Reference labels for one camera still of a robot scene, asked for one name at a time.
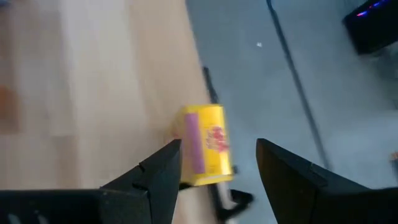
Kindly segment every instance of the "yellow container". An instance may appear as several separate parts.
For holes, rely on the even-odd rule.
[[[181,182],[199,186],[233,179],[221,105],[184,107],[170,133],[173,138],[182,139]]]

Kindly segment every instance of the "light wood surface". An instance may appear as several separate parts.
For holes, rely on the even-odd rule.
[[[208,102],[183,0],[15,0],[0,29],[2,189],[99,187]],[[175,223],[215,222],[206,188],[178,197]]]

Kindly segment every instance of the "black cable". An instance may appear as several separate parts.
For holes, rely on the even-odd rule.
[[[304,113],[308,119],[308,123],[310,124],[311,133],[313,135],[318,153],[323,162],[323,166],[326,169],[331,170],[332,167],[331,167],[331,164],[329,163],[328,156],[325,151],[325,147],[323,145],[322,137],[320,136],[320,132],[319,132],[317,123],[315,122],[315,118],[313,117],[311,107],[308,103],[307,96],[305,95],[303,84],[299,77],[299,73],[296,69],[296,66],[294,65],[293,57],[292,57],[292,54],[290,53],[289,45],[287,44],[285,34],[282,30],[282,26],[280,25],[278,14],[276,13],[276,11],[272,5],[272,0],[267,0],[267,5],[268,5],[269,12],[271,14],[272,21],[275,26],[275,30],[277,32],[277,35],[278,35],[278,38],[280,41],[280,44],[282,45],[282,50],[285,53],[287,65],[289,66],[289,69],[292,72],[293,80],[294,80],[295,86],[297,88],[298,95],[300,97],[300,101],[301,101],[303,109],[304,109]]]

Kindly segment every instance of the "blue light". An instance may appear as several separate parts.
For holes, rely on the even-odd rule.
[[[364,12],[357,14],[356,16],[365,16],[367,13],[368,13],[367,11],[364,11]]]

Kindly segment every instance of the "floor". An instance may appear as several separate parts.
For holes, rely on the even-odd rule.
[[[273,1],[330,169],[372,188],[397,180],[398,112],[377,65],[356,55],[341,20],[361,1]],[[226,108],[233,160],[231,188],[256,202],[238,220],[276,223],[261,184],[256,138],[266,138],[324,166],[266,0],[187,0],[202,64]]]

